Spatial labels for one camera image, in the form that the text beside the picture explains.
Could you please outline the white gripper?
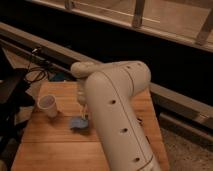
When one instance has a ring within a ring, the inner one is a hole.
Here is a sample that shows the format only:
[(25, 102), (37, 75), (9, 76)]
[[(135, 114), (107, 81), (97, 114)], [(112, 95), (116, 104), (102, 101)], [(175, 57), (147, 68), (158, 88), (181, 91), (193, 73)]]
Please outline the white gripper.
[(84, 108), (85, 108), (85, 118), (89, 117), (89, 109), (86, 105), (86, 95), (84, 89), (85, 81), (78, 79), (77, 80), (77, 101), (81, 105), (81, 116), (84, 117)]

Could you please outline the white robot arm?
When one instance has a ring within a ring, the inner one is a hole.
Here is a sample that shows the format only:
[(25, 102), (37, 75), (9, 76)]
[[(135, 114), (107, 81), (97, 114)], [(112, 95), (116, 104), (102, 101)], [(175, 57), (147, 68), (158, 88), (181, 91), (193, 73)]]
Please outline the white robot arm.
[(148, 66), (141, 61), (76, 62), (71, 73), (78, 80), (77, 100), (91, 113), (110, 171), (161, 171), (130, 103), (149, 86)]

